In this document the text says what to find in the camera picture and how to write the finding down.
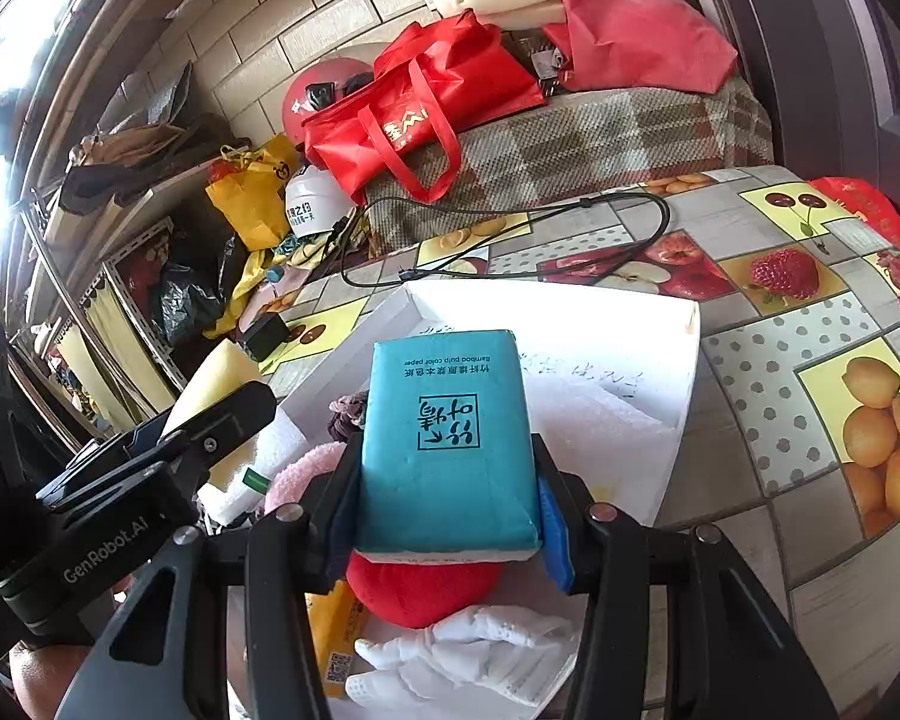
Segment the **yellow tissue pack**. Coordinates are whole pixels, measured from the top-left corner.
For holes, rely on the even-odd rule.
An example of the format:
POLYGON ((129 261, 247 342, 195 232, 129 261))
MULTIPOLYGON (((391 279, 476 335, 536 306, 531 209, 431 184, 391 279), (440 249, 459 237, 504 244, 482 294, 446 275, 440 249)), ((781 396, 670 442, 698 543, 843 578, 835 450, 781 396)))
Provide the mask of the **yellow tissue pack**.
POLYGON ((318 673, 326 697, 343 697, 356 658, 354 642, 362 635, 368 612, 344 580, 328 595, 305 595, 318 673))

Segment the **pink fluffy plush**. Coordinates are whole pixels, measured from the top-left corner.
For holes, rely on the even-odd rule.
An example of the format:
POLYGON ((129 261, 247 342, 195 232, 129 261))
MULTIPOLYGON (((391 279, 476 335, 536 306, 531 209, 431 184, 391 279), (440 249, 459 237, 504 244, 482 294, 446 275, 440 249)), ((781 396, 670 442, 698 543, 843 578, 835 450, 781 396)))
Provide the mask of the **pink fluffy plush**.
POLYGON ((328 442, 308 450, 299 460, 287 465, 272 480, 265 496, 265 514, 284 504, 299 504, 308 485, 320 475, 333 473, 346 450, 344 442, 328 442))

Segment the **white glove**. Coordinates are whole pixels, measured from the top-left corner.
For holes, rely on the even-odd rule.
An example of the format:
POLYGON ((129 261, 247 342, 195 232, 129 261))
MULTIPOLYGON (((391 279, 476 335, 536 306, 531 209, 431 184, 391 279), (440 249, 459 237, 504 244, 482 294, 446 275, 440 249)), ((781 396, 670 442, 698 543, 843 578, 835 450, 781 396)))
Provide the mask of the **white glove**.
POLYGON ((374 709, 433 706, 464 688, 539 709, 566 681, 577 647, 577 628, 564 617, 523 606, 468 606, 380 644, 357 640, 354 650, 368 670, 351 674, 344 690, 374 709))

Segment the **white foam sheet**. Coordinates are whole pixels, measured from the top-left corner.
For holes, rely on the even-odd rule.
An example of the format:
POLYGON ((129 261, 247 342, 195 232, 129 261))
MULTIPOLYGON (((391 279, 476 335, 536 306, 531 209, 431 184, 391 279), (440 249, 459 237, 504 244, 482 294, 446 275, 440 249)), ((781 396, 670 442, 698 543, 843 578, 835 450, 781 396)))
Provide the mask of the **white foam sheet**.
POLYGON ((652 525, 670 484, 681 431, 593 382, 530 376, 523 387, 530 426, 543 437, 554 465, 582 479, 594 500, 652 525))

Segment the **red plush ball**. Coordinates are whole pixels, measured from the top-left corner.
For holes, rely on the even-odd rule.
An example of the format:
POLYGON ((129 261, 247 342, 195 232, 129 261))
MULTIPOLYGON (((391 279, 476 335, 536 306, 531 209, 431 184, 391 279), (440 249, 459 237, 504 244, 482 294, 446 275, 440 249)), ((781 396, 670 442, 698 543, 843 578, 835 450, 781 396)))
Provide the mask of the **red plush ball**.
POLYGON ((382 564, 353 554, 346 582, 375 617, 400 628, 422 629, 481 603, 501 575, 497 562, 382 564))

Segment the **white foam tray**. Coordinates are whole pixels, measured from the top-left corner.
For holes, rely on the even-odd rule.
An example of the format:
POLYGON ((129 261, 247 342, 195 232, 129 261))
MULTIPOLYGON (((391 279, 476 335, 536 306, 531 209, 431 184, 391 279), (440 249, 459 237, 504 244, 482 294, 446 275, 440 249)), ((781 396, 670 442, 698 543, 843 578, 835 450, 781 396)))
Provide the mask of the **white foam tray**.
POLYGON ((230 522, 329 438, 329 405, 366 394, 374 453, 357 539, 383 564, 498 562, 496 598, 580 621, 585 603, 544 570, 543 514, 525 458, 557 468, 637 522, 660 511, 688 419, 699 310, 682 299, 529 281, 422 280, 391 291, 274 418, 212 470, 206 514, 230 522))

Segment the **blue tissue pack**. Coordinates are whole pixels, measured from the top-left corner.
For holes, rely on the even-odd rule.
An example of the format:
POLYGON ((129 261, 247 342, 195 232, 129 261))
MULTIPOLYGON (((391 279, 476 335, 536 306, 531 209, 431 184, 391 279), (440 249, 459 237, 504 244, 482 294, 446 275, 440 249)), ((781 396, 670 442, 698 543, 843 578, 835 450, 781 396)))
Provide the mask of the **blue tissue pack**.
POLYGON ((526 561, 539 546, 514 333, 430 333, 375 344, 357 553, 385 564, 463 564, 526 561))

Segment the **fruit pattern tablecloth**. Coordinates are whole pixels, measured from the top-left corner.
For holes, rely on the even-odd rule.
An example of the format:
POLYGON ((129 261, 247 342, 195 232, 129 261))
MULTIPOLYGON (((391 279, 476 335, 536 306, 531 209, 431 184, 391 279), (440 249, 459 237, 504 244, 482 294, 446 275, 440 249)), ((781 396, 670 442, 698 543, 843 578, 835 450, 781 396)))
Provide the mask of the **fruit pattern tablecloth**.
MULTIPOLYGON (((347 268, 333 260, 263 362, 281 401, 391 291, 422 280, 578 284, 699 310, 678 455, 652 525, 720 528, 785 616, 839 718, 900 718, 899 252, 780 167, 580 195, 347 268)), ((667 592, 650 592, 645 707, 662 717, 667 592)))

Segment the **small black adapter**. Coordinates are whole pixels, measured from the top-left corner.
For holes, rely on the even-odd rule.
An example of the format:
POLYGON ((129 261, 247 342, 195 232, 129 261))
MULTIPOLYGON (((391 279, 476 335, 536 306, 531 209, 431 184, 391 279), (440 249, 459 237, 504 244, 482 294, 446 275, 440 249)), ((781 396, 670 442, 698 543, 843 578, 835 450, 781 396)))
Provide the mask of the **small black adapter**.
POLYGON ((274 349, 289 340, 290 332, 279 314, 265 314, 256 319, 240 337, 240 346, 255 362, 263 362, 274 349))

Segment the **yellow plastic bag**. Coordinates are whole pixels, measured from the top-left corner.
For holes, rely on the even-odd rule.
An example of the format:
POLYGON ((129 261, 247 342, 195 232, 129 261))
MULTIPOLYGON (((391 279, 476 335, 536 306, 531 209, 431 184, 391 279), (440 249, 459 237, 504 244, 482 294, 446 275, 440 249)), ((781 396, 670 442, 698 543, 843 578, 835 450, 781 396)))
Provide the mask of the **yellow plastic bag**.
POLYGON ((206 195, 250 252, 274 249, 289 234, 284 190, 297 167, 284 133, 256 149, 222 145, 211 164, 206 195))

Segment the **white helmet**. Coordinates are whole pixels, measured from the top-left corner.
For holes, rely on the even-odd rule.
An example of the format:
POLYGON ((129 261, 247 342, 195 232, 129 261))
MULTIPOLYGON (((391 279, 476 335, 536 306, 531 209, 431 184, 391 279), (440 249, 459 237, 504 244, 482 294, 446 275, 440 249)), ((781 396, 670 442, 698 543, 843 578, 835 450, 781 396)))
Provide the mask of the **white helmet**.
POLYGON ((284 188, 284 205, 297 238, 331 231, 356 206, 333 174, 317 166, 304 167, 290 177, 284 188))

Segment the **red gift bag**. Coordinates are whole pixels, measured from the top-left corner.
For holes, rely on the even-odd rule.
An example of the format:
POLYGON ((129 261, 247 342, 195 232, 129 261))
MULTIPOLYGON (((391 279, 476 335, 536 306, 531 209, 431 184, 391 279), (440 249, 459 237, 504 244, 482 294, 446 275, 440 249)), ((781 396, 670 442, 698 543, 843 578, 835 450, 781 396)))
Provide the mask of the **red gift bag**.
POLYGON ((900 214, 893 202, 863 179, 820 177, 809 183, 900 250, 900 214))

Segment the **plaid blanket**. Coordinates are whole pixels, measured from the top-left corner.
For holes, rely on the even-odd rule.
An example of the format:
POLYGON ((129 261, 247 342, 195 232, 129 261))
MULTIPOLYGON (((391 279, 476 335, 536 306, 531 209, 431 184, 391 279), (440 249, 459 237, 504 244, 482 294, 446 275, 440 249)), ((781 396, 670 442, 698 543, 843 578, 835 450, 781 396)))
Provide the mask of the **plaid blanket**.
POLYGON ((558 94, 458 141, 460 172, 433 205, 411 203, 388 174, 364 187, 375 244, 403 249, 470 226, 481 211, 528 210, 605 188, 774 161, 769 115, 738 76, 713 94, 558 94))

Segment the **grey metal door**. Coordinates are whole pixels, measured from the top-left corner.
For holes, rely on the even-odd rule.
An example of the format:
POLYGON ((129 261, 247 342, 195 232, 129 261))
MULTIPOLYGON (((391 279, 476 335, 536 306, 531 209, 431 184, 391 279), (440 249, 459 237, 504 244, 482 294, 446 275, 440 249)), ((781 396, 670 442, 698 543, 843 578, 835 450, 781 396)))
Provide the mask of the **grey metal door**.
POLYGON ((798 176, 870 182, 900 211, 900 29, 878 0, 686 0, 735 44, 798 176))

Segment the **dark red fabric bag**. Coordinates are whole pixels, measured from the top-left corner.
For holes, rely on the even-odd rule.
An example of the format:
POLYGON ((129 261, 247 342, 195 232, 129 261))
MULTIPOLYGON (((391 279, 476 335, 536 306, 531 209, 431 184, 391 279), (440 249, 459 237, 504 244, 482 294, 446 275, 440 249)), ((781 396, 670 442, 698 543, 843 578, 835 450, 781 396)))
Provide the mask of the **dark red fabric bag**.
POLYGON ((562 23, 543 28, 566 65, 569 91, 667 88, 717 93, 738 54, 685 0, 560 0, 562 23))

